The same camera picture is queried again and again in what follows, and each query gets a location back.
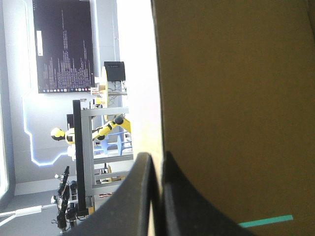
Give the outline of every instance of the wall-mounted display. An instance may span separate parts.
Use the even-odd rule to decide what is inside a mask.
[[[94,86],[89,0],[33,0],[39,93]]]

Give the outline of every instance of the robotic arm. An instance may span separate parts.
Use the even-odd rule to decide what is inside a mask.
[[[93,140],[104,140],[105,136],[108,135],[112,129],[116,126],[120,126],[129,133],[131,133],[131,126],[130,121],[127,120],[123,115],[116,117],[114,120],[107,122],[105,125],[98,127],[92,133]],[[74,140],[74,128],[69,129],[68,131],[64,132],[62,129],[54,128],[51,131],[51,137],[56,140],[65,140],[69,145],[75,144]]]
[[[97,128],[92,134],[93,140],[94,139],[103,140],[105,136],[108,135],[116,126],[120,126],[129,133],[131,133],[130,121],[127,120],[124,116],[120,115],[116,117],[114,120],[109,121],[105,125]]]

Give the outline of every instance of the gray metal shelf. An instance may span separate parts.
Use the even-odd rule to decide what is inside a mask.
[[[95,116],[127,114],[128,107],[117,108],[99,108],[81,110],[81,128],[82,128],[82,156],[84,163],[84,187],[87,207],[92,207],[94,195],[111,193],[115,191],[122,181],[97,184],[96,181],[102,178],[127,176],[129,171],[114,172],[109,174],[95,175],[95,164],[111,163],[133,160],[133,155],[109,156],[96,158],[94,156],[94,142],[92,140],[92,119]]]

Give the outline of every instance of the window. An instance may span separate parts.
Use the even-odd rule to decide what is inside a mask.
[[[3,140],[3,123],[2,123],[2,109],[0,100],[0,199],[8,190],[8,177],[5,162],[5,147]]]

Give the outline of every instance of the black monitor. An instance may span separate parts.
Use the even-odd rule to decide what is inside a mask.
[[[107,81],[125,81],[125,64],[123,61],[104,61],[107,73]]]

